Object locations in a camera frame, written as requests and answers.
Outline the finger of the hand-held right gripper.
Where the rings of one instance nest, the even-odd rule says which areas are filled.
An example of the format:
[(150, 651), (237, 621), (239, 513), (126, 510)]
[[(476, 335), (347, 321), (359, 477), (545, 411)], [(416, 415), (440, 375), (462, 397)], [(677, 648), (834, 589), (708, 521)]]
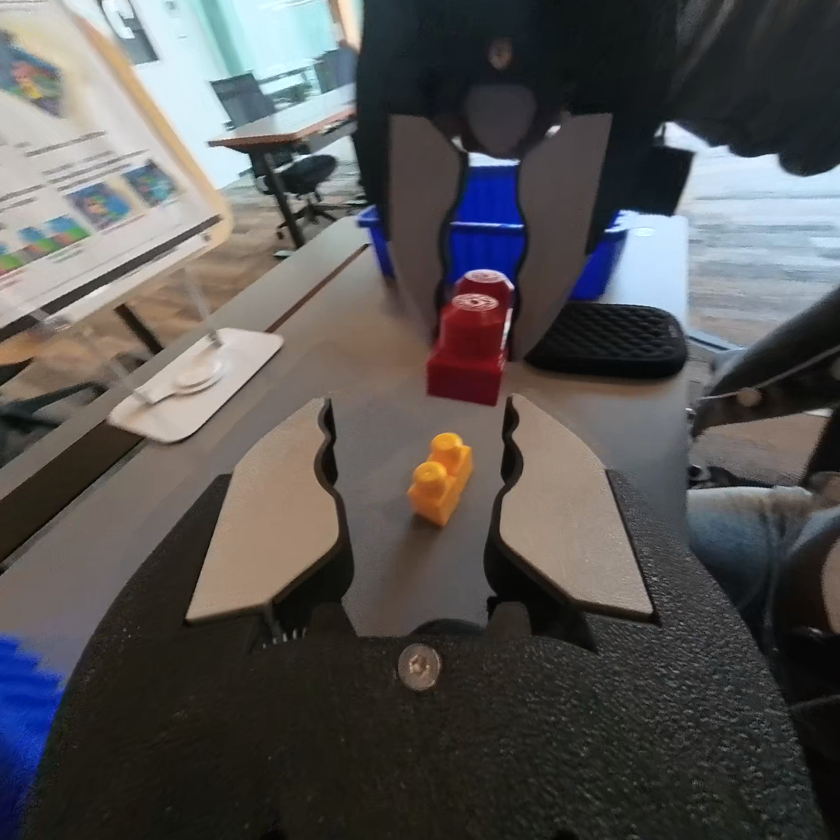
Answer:
[(568, 115), (521, 159), (518, 204), (526, 243), (512, 360), (523, 360), (540, 342), (583, 270), (612, 121), (610, 113)]
[(387, 229), (396, 287), (426, 340), (436, 338), (450, 263), (449, 226), (468, 157), (425, 117), (389, 123)]

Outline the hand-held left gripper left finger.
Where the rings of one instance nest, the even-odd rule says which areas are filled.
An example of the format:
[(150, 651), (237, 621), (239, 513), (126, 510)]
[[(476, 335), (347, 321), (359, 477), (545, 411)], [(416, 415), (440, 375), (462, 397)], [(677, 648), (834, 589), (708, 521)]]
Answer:
[(354, 577), (346, 510), (335, 488), (333, 407), (317, 397), (258, 440), (234, 467), (185, 620), (243, 615), (308, 625), (340, 604)]

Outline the wooden office desk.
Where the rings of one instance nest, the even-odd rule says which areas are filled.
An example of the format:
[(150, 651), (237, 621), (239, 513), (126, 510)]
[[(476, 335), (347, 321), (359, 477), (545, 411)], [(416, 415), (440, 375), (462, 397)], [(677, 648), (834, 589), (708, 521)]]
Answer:
[(278, 206), (282, 226), (293, 244), (292, 248), (278, 250), (276, 258), (288, 258), (306, 244), (299, 225), (299, 219), (305, 213), (291, 211), (286, 186), (273, 166), (270, 154), (292, 150), (298, 144), (309, 144), (313, 151), (318, 151), (349, 135), (355, 126), (355, 117), (354, 88), (349, 85), (228, 130), (206, 143), (210, 148), (244, 154), (252, 165), (258, 166), (257, 175), (263, 176), (268, 194)]

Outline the blue plastic bin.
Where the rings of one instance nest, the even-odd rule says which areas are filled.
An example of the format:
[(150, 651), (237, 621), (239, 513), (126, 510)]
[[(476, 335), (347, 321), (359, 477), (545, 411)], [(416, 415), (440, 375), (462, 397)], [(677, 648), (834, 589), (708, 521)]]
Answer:
[[(469, 156), (465, 190), (449, 229), (450, 262), (446, 283), (455, 284), (474, 269), (497, 270), (515, 282), (525, 246), (524, 225), (517, 206), (518, 162)], [(616, 213), (587, 258), (570, 299), (594, 301), (605, 294), (621, 258), (629, 212)]]
[(1, 636), (1, 838), (19, 835), (65, 678), (13, 636)]

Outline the black textured wrist rest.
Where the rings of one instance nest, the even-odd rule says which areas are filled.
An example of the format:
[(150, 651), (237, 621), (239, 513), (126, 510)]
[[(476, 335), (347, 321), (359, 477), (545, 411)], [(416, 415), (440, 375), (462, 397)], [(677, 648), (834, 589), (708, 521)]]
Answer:
[(687, 359), (686, 336), (670, 312), (595, 301), (567, 303), (524, 356), (541, 371), (633, 381), (672, 377)]

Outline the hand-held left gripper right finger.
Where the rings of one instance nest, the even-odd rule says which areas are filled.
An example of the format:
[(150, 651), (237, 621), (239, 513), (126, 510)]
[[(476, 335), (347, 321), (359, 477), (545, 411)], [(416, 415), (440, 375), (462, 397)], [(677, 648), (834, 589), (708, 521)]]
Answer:
[(526, 396), (507, 398), (487, 580), (501, 600), (651, 622), (655, 608), (607, 468)]

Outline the red two-stud building block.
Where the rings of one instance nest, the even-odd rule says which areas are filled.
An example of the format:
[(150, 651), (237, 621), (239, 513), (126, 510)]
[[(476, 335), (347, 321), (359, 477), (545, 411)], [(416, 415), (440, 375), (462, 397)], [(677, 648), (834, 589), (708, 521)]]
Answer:
[(514, 302), (514, 286), (497, 270), (473, 269), (456, 281), (426, 362), (429, 396), (497, 404)]

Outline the person's leg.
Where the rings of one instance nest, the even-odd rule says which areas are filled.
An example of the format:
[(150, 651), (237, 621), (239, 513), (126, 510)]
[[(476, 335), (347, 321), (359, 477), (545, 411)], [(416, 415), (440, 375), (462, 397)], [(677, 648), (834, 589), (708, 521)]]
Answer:
[(691, 551), (765, 654), (799, 631), (838, 641), (837, 472), (805, 487), (690, 490), (687, 526)]

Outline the black office chair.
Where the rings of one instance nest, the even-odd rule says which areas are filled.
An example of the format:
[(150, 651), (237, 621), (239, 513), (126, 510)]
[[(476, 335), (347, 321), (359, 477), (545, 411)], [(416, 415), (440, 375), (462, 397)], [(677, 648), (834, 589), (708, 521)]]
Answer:
[(829, 409), (801, 486), (839, 469), (839, 289), (750, 346), (718, 353), (693, 406), (690, 437), (708, 429)]
[[(229, 129), (237, 130), (277, 113), (275, 102), (265, 94), (251, 73), (210, 81), (210, 86), (228, 115)], [(303, 245), (301, 222), (336, 216), (320, 205), (319, 187), (334, 173), (337, 160), (329, 154), (311, 154), (308, 147), (277, 140), (220, 144), (221, 148), (244, 154), (258, 189), (275, 199), (281, 221), (279, 239), (290, 233), (294, 248)]]

